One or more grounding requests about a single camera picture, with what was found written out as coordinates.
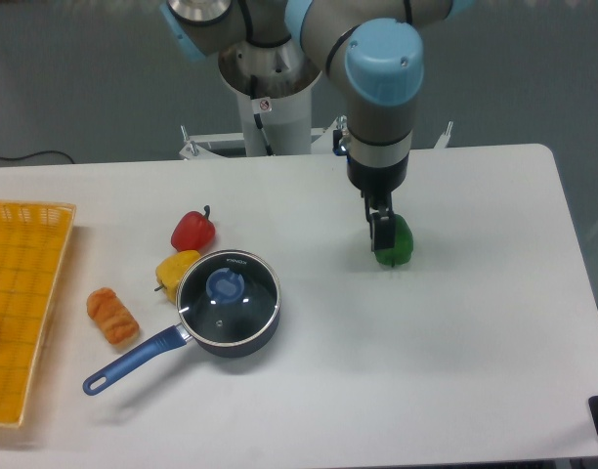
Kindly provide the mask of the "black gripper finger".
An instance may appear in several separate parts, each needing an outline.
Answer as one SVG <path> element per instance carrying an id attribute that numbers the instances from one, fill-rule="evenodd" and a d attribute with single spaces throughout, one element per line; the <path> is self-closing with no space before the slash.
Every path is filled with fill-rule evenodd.
<path id="1" fill-rule="evenodd" d="M 369 214 L 371 249 L 382 251 L 392 249 L 396 243 L 396 215 L 390 209 Z"/>

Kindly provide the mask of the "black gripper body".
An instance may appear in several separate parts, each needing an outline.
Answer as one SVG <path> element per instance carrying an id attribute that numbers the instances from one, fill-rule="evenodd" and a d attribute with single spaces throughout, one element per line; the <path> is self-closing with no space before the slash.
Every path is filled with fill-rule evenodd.
<path id="1" fill-rule="evenodd" d="M 409 154 L 390 166 L 374 167 L 359 162 L 350 151 L 347 155 L 348 179 L 371 209 L 388 207 L 392 210 L 392 193 L 406 178 L 408 157 Z"/>

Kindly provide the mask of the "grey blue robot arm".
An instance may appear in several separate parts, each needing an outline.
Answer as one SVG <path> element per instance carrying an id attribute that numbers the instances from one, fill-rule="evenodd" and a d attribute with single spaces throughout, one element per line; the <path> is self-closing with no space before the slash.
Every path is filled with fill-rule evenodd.
<path id="1" fill-rule="evenodd" d="M 359 189 L 371 247 L 396 243 L 393 191 L 406 177 L 424 78 L 419 29 L 463 1 L 164 1 L 184 54 L 215 57 L 235 93 L 248 155 L 311 147 L 313 86 L 326 78 L 346 101 L 334 149 Z"/>

